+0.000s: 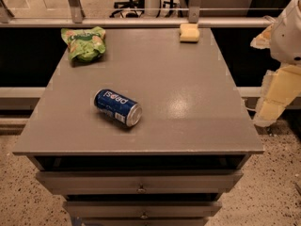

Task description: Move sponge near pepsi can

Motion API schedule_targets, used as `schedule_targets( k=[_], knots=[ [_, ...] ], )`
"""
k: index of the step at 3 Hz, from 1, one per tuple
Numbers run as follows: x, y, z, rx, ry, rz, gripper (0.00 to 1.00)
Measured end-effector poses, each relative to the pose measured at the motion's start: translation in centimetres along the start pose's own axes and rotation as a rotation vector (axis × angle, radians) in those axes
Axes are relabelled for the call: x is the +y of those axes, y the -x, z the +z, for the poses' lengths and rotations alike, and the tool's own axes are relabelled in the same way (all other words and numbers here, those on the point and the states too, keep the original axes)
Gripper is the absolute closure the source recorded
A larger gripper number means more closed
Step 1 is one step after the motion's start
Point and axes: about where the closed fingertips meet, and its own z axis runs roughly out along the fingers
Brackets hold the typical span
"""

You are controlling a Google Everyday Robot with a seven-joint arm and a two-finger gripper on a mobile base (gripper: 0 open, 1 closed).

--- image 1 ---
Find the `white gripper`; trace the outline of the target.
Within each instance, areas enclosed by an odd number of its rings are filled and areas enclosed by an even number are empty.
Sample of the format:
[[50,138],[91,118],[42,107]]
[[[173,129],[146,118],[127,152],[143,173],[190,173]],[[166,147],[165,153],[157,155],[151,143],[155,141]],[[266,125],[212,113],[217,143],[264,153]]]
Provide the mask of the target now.
[[291,0],[273,25],[267,26],[250,46],[269,49],[271,57],[282,64],[268,70],[262,79],[261,97],[253,122],[260,127],[275,123],[285,108],[301,93],[301,8],[300,0]]

